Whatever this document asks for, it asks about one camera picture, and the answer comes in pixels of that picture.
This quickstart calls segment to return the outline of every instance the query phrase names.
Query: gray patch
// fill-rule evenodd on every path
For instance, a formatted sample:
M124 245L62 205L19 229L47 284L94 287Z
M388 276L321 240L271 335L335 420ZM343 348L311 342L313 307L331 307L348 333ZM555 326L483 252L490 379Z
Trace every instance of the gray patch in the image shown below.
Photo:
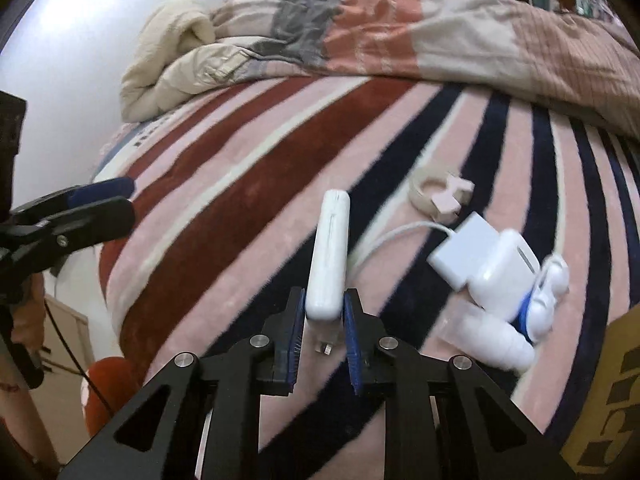
M284 44L278 57L323 69L322 41L338 14L340 1L282 0L271 28L271 37Z
M265 65L264 61L258 59L249 59L244 65L239 67L233 76L233 84L243 83L245 81L252 81L264 77Z
M283 56L282 51L287 46L287 44L282 40L272 40L265 38L264 40L259 40L256 43L252 44L251 50L255 52L258 56L268 57L269 59L273 58L282 58L286 59ZM295 59L286 59L292 62L297 60Z

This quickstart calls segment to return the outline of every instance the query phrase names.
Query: white power bank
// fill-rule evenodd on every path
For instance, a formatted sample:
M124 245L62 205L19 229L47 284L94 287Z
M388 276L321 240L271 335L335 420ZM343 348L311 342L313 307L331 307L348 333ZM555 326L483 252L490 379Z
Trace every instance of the white power bank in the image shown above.
M331 189L324 194L306 286L307 326L316 336L316 349L325 353L342 333L349 209L347 192Z

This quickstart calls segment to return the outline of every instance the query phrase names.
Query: dark red stripe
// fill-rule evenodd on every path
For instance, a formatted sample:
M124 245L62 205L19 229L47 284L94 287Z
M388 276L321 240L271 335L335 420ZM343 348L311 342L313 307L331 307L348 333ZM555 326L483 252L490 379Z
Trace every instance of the dark red stripe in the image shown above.
M281 140L185 227L123 323L120 344L140 376L178 322L265 225L414 84L377 78L351 91Z
M133 201L133 207L136 212L136 225L134 229L140 225L140 222L145 219L165 196L184 184L201 165L215 156L242 126L296 94L304 87L311 85L311 83L316 80L317 78L310 77L287 79L281 84L255 97L219 123L210 127L196 142L188 146L178 156L172 167L161 178L148 186ZM102 285L102 291L104 293L106 293L107 282L109 281L111 271L127 241L128 238L115 240L105 244L102 248L100 264L98 265L98 275L100 276L100 284Z
M176 140L179 140L185 133L196 126L201 120L212 113L214 110L220 108L229 99L238 95L242 90L249 86L248 83L233 86L226 92L214 97L211 101L204 106L198 108L193 114L178 124L173 130L166 134L162 139L156 142L148 152L143 153L138 160L136 160L131 167L127 170L127 176L133 179L138 178L151 164L154 163L156 158L162 155L168 148L170 148Z

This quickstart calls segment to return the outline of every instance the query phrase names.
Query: wooden cabinet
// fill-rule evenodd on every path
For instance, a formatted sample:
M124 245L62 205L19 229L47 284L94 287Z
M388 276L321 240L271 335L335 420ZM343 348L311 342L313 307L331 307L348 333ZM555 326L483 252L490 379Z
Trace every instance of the wooden cabinet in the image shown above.
M68 306L47 296L51 313L84 370L94 362L89 343L87 319ZM87 443L80 386L82 377L66 352L47 316L44 349L46 373L42 386L31 391L38 412L62 463L69 462Z

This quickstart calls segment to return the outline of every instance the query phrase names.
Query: beige blanket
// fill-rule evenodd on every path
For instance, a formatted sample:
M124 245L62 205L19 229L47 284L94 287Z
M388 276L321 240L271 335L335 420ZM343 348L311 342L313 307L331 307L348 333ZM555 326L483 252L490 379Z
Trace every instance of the beige blanket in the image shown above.
M341 73L488 84L640 134L640 60L625 35L514 0L227 0L211 15L174 0L140 42L125 121L233 83Z

